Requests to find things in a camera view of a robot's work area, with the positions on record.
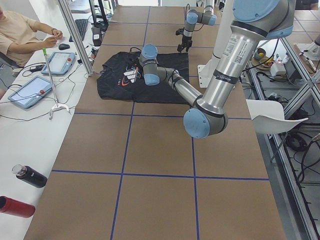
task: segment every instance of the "black bottle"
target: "black bottle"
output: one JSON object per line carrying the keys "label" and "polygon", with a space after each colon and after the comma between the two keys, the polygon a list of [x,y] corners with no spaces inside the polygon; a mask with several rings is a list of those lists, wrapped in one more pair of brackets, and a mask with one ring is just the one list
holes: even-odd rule
{"label": "black bottle", "polygon": [[31,167],[22,166],[20,164],[17,164],[12,168],[12,173],[15,174],[17,179],[21,179],[36,188],[43,188],[48,180],[45,176]]}

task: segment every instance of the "white chair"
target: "white chair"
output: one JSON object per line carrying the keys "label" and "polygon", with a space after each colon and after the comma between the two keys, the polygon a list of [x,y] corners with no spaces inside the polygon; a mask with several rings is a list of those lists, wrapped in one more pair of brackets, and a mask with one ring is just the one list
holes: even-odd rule
{"label": "white chair", "polygon": [[286,120],[281,103],[268,100],[247,99],[251,119],[258,134],[280,134],[293,129],[308,118]]}

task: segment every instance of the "small tripod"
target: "small tripod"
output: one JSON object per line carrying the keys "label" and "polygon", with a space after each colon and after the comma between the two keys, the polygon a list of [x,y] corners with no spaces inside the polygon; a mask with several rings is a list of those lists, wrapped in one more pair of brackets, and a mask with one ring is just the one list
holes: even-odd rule
{"label": "small tripod", "polygon": [[48,68],[48,73],[49,73],[49,77],[50,77],[50,81],[51,81],[51,85],[52,85],[52,92],[53,92],[54,101],[55,101],[55,105],[50,109],[50,112],[49,112],[49,120],[51,120],[55,110],[66,109],[66,111],[68,113],[70,113],[70,110],[69,110],[69,107],[66,104],[60,103],[58,98],[57,98],[55,84],[54,84],[54,80],[53,80],[52,75],[51,75],[51,70],[50,70],[50,66],[49,66],[49,62],[48,62],[47,51],[46,51],[45,48],[43,48],[42,50],[43,50],[43,54],[44,54],[44,58],[45,58],[45,62],[46,62],[46,67]]}

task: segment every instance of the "blue tablet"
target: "blue tablet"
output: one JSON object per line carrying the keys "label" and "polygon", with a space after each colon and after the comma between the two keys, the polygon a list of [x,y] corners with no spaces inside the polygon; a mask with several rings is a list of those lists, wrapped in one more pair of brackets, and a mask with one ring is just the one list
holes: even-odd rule
{"label": "blue tablet", "polygon": [[35,76],[13,94],[8,100],[23,109],[31,108],[52,90],[51,82],[41,76]]}
{"label": "blue tablet", "polygon": [[[74,52],[55,51],[48,59],[52,75],[65,75],[76,59]],[[42,74],[48,75],[47,64],[41,70]]]}

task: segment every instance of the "bottle cap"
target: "bottle cap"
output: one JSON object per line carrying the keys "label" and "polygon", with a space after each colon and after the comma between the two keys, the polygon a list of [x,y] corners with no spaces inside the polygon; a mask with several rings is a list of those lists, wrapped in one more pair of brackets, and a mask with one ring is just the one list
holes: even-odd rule
{"label": "bottle cap", "polygon": [[13,166],[12,168],[12,173],[17,175],[17,176],[21,176],[24,174],[24,166],[17,164],[15,166]]}

